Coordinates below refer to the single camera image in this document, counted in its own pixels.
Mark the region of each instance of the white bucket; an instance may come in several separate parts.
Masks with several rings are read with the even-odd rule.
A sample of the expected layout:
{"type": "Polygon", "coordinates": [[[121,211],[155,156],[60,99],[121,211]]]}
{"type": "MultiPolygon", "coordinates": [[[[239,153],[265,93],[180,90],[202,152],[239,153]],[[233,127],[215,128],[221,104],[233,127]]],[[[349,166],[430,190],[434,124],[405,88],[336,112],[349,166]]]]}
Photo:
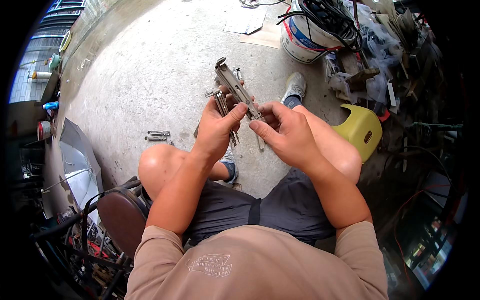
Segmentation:
{"type": "Polygon", "coordinates": [[[52,129],[49,121],[38,122],[36,136],[39,141],[45,140],[52,136],[52,129]]]}
{"type": "Polygon", "coordinates": [[[290,58],[296,62],[312,64],[315,63],[322,55],[322,52],[302,48],[300,41],[298,41],[294,36],[292,36],[292,40],[290,40],[287,29],[285,26],[283,26],[283,24],[281,42],[283,50],[285,50],[288,56],[290,56],[290,58]]]}
{"type": "MultiPolygon", "coordinates": [[[[292,1],[291,11],[301,11],[298,0],[292,1]]],[[[353,20],[353,16],[346,7],[344,7],[343,12],[353,20]]],[[[318,48],[314,43],[325,48],[336,48],[344,46],[336,37],[324,31],[323,29],[315,25],[313,22],[309,21],[308,24],[310,25],[310,33],[312,35],[311,40],[308,33],[307,17],[292,16],[288,19],[288,25],[290,27],[292,35],[295,36],[297,40],[303,41],[302,43],[303,45],[305,45],[305,47],[313,49],[318,48]]],[[[352,39],[346,39],[345,42],[350,45],[355,42],[355,37],[353,37],[352,39]]]]}

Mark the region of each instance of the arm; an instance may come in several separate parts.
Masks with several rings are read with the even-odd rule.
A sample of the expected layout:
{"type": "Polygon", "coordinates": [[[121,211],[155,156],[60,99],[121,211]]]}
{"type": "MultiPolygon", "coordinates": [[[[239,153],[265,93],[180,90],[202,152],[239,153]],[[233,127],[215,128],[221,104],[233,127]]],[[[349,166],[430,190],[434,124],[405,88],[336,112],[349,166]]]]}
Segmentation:
{"type": "Polygon", "coordinates": [[[309,166],[300,168],[312,180],[325,214],[336,228],[336,237],[349,226],[373,223],[370,209],[358,188],[319,154],[309,166]]]}
{"type": "Polygon", "coordinates": [[[276,101],[260,106],[259,110],[267,123],[252,121],[250,128],[281,160],[310,177],[328,220],[337,229],[337,237],[350,225],[372,222],[357,187],[323,157],[304,115],[276,101]]]}
{"type": "Polygon", "coordinates": [[[183,164],[158,194],[146,226],[157,226],[181,236],[197,209],[200,193],[213,165],[222,158],[230,141],[230,130],[238,129],[247,106],[237,105],[224,118],[210,98],[200,120],[197,141],[183,164]]]}

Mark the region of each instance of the umbrella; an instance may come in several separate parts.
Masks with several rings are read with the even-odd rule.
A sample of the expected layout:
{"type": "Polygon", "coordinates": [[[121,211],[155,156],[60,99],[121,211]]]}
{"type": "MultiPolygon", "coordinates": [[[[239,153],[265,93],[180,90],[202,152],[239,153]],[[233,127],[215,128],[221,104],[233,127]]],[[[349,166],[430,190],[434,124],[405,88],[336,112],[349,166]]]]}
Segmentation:
{"type": "MultiPolygon", "coordinates": [[[[77,204],[84,209],[90,198],[103,192],[101,168],[85,133],[72,121],[65,118],[60,136],[63,173],[77,204]]],[[[98,224],[98,212],[89,214],[98,224]]]]}

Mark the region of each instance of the right hand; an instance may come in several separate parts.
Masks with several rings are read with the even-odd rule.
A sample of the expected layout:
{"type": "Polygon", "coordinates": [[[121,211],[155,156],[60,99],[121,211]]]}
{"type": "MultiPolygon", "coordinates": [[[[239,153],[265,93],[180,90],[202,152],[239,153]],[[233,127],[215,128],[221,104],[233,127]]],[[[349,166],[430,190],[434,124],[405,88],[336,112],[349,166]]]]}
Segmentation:
{"type": "Polygon", "coordinates": [[[302,171],[322,156],[307,118],[277,101],[259,106],[265,122],[253,120],[250,128],[272,147],[286,164],[302,171]]]}

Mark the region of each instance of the brown stool seat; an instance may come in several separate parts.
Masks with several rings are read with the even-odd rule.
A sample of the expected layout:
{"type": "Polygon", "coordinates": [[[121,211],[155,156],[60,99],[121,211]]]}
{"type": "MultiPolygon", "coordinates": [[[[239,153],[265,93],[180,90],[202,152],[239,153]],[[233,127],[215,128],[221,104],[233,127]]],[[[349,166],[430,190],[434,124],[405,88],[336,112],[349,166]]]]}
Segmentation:
{"type": "Polygon", "coordinates": [[[142,241],[148,209],[135,194],[123,187],[106,192],[97,208],[108,235],[133,259],[142,241]]]}

